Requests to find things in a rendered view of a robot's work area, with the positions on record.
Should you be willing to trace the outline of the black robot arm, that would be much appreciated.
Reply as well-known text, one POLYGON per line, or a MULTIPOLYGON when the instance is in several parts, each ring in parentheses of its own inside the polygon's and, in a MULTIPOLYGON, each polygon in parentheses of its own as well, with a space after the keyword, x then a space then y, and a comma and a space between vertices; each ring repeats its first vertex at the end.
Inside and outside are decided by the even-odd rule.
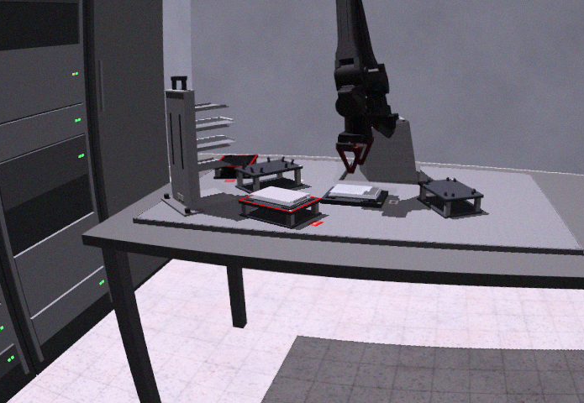
POLYGON ((396 131, 399 116, 398 113, 392 113, 390 105, 387 105, 386 94, 389 93, 387 73, 385 65, 377 64, 373 54, 362 0, 336 0, 336 13, 338 30, 334 61, 334 80, 338 91, 336 111, 342 117, 352 117, 353 134, 367 135, 371 132, 372 125, 376 131, 391 138, 396 131), (369 72, 371 69, 378 71, 369 72), (363 112, 366 114, 356 115, 363 112))

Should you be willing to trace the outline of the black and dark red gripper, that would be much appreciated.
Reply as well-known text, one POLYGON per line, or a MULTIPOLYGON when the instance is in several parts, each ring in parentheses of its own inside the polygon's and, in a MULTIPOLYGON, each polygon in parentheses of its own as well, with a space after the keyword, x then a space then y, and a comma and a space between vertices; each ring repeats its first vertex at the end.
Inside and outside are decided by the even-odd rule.
POLYGON ((343 162, 345 164, 345 168, 347 169, 348 173, 354 174, 357 164, 358 165, 364 164, 364 162, 366 160, 366 156, 368 155, 370 148, 373 144, 373 141, 374 141, 374 136, 372 136, 372 132, 368 133, 367 135, 353 134, 352 133, 352 117, 345 118, 345 131, 339 134, 338 143, 336 143, 336 149, 339 153, 339 156, 343 160, 343 162), (350 141, 350 139, 351 139, 351 141, 350 141), (354 144, 350 144, 349 142, 354 143, 354 144), (365 142, 365 143, 363 143, 363 142, 365 142), (367 144, 366 150, 362 156, 362 159, 360 159, 360 155, 362 153, 363 147, 356 146, 356 144, 367 144), (354 162, 353 162, 353 165, 351 168, 350 168, 350 165, 348 163, 348 160, 346 159, 344 151, 354 152, 354 154, 355 154, 355 159, 354 159, 354 162))

